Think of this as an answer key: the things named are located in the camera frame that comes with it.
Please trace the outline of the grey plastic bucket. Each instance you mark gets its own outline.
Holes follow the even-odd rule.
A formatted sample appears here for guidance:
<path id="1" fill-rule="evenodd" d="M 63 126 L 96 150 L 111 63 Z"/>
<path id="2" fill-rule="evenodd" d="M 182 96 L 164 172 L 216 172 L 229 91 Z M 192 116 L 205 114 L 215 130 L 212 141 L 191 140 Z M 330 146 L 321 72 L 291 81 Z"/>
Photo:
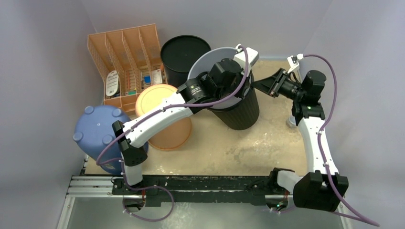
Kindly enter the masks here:
<path id="1" fill-rule="evenodd" d="M 196 78 L 200 73 L 202 72 L 208 72 L 212 69 L 215 63 L 221 61 L 222 59 L 228 58 L 233 60 L 234 55 L 236 54 L 236 48 L 232 47 L 222 47 L 222 48 L 217 48 L 213 49 L 204 55 L 202 55 L 191 67 L 191 70 L 189 71 L 188 74 L 188 80 Z M 240 102 L 245 95 L 247 94 L 247 91 L 249 90 L 250 84 L 253 81 L 253 75 L 250 75 L 248 79 L 246 79 L 245 84 L 242 88 L 243 90 L 243 96 L 242 97 L 237 97 L 234 96 L 225 102 L 216 104 L 210 108 L 213 109 L 225 109 L 228 108 L 237 102 Z"/>

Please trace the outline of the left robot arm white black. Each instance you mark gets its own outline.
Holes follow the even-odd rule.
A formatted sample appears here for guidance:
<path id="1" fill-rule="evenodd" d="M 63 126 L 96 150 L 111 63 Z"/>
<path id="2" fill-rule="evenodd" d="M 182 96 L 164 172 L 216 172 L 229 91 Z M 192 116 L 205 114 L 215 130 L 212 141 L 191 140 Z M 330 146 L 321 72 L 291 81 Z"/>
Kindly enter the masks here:
<path id="1" fill-rule="evenodd" d="M 171 124 L 188 118 L 202 109 L 226 109 L 236 106 L 250 90 L 252 66 L 256 58 L 235 55 L 214 64 L 208 72 L 199 72 L 171 93 L 151 111 L 128 122 L 112 124 L 114 143 L 122 155 L 124 189 L 130 195 L 142 190 L 142 163 L 147 159 L 143 145 Z"/>

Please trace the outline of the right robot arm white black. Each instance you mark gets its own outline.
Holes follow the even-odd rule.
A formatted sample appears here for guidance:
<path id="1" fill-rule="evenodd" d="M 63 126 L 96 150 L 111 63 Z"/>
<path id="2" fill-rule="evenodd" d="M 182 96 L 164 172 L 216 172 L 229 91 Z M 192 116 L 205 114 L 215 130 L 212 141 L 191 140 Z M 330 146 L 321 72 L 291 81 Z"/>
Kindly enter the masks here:
<path id="1" fill-rule="evenodd" d="M 302 136 L 307 160 L 308 172 L 303 177 L 290 169 L 274 168 L 270 172 L 269 190 L 274 194 L 288 191 L 298 208 L 333 212 L 349 182 L 339 174 L 323 130 L 325 114 L 319 99 L 325 82 L 322 72 L 310 70 L 304 80 L 297 83 L 281 68 L 272 76 L 253 82 L 252 86 L 271 97 L 282 95 L 292 100 L 292 115 Z"/>

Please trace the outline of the dark navy cylindrical bin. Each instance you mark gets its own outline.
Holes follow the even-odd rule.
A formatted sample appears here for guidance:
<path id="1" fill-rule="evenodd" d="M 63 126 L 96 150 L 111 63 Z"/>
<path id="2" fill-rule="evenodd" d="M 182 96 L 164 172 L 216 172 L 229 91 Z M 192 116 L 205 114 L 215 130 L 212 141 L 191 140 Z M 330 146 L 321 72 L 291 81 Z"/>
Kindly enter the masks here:
<path id="1" fill-rule="evenodd" d="M 208 42 L 194 35 L 180 35 L 165 42 L 160 58 L 168 84 L 176 88 L 184 84 L 194 63 L 210 50 Z"/>

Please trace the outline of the large blue plastic bucket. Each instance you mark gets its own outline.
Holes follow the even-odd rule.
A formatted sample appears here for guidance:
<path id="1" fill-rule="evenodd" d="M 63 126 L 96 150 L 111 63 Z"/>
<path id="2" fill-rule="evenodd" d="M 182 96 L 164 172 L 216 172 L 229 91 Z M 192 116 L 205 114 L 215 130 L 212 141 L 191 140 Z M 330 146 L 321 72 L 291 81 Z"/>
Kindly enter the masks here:
<path id="1" fill-rule="evenodd" d="M 73 140 L 90 158 L 96 160 L 116 138 L 112 124 L 130 120 L 123 110 L 112 105 L 87 106 L 75 125 Z"/>

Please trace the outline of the black ribbed bin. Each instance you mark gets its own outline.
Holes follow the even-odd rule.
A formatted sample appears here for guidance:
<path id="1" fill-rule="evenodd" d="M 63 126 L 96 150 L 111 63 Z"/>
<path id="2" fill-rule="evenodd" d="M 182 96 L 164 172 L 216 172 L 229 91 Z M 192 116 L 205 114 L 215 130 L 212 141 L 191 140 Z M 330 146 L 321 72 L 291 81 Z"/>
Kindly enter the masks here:
<path id="1" fill-rule="evenodd" d="M 260 114 L 256 92 L 252 86 L 240 102 L 225 109 L 208 108 L 208 110 L 233 130 L 250 128 L 256 123 Z"/>

